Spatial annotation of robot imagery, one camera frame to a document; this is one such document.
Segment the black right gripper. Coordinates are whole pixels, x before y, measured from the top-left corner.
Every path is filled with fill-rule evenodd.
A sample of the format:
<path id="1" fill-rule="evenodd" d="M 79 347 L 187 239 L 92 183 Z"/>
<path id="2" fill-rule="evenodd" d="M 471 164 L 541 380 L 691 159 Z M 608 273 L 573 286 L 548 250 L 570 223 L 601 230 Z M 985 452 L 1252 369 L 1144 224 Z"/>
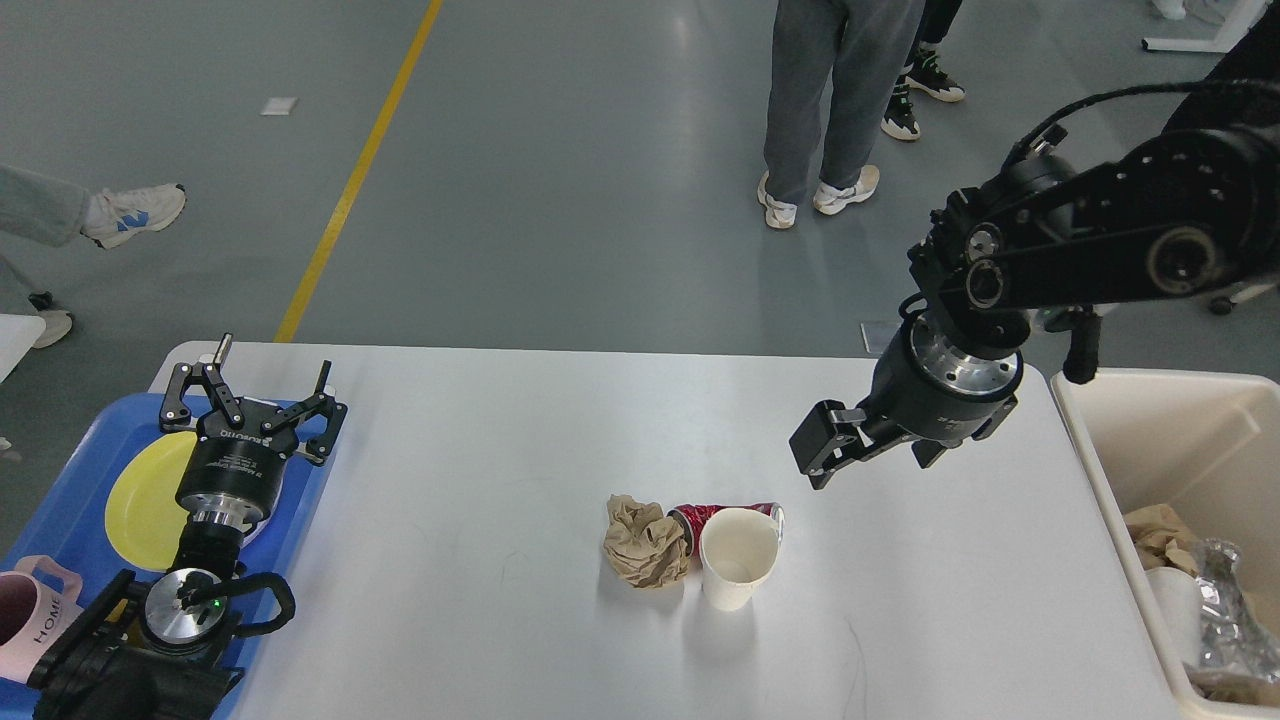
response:
<path id="1" fill-rule="evenodd" d="M 910 441 L 922 469 L 965 439 L 989 438 L 1018 405 L 1019 352 L 995 360 L 966 354 L 931 318 L 902 322 L 873 370 L 865 407 L 815 404 L 788 438 L 801 475 L 824 489 L 836 471 Z"/>

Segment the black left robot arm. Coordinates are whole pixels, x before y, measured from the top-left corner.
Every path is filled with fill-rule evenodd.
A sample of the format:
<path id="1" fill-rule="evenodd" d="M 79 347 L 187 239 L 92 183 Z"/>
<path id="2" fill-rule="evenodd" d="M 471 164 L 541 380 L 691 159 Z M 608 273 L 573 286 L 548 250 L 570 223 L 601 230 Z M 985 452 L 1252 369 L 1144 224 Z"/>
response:
<path id="1" fill-rule="evenodd" d="M 225 716 L 262 637 L 297 611 L 285 573 L 326 479 L 348 407 L 320 366 L 294 401 L 234 392 L 232 337 L 178 363 L 161 395 L 104 411 L 10 556 L 46 555 L 82 580 L 82 610 L 52 632 L 20 679 L 35 719 Z M 174 441 L 177 469 L 143 488 L 128 530 L 156 532 L 156 562 L 128 559 L 109 503 L 128 466 Z"/>

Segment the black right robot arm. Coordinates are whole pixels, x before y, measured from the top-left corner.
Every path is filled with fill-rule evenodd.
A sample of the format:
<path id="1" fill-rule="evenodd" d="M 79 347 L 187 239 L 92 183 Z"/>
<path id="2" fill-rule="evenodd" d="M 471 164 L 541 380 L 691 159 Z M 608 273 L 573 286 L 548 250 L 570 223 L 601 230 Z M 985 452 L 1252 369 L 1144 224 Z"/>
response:
<path id="1" fill-rule="evenodd" d="M 997 176 L 960 188 L 909 249 L 916 292 L 849 407 L 815 404 L 788 441 L 815 489 L 840 469 L 909 445 L 922 468 L 984 439 L 1016 407 L 1030 314 L 1059 310 L 1076 384 L 1098 366 L 1106 304 L 1184 299 L 1277 268 L 1277 127 L 1235 122 L 1164 132 L 1078 172 L 1055 154 L 1060 122 L 1143 95 L 1277 95 L 1262 79 L 1138 85 L 1059 109 L 1016 141 Z"/>

